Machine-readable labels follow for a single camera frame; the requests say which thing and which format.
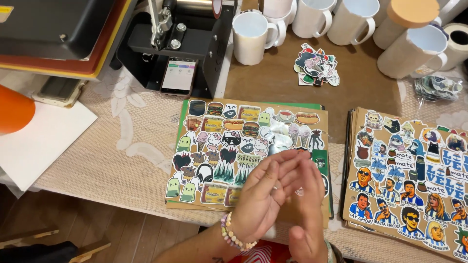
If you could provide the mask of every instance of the wooden floor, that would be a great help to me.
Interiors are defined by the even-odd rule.
[[[104,205],[48,191],[26,192],[12,200],[0,188],[0,236],[38,230],[51,225],[59,233],[37,239],[52,245],[71,241],[77,247],[107,238],[111,246],[87,263],[146,263],[172,245],[198,233],[199,226],[141,212]]]

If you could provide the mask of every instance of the orange tumbler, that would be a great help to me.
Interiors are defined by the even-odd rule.
[[[21,130],[31,121],[35,111],[33,100],[0,85],[0,134]]]

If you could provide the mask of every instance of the tattoo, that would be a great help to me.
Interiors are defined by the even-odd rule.
[[[211,259],[214,260],[213,263],[224,263],[222,257],[212,257]]]

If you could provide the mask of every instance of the left hand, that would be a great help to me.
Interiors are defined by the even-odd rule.
[[[308,151],[298,154],[297,150],[286,150],[265,158],[252,170],[229,227],[240,241],[252,243],[270,229],[280,206],[301,187],[298,167],[301,160],[307,159],[310,159]]]

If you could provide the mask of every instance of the phone screen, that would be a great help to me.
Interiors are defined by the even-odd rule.
[[[196,59],[170,57],[161,92],[174,94],[188,94],[197,67]]]

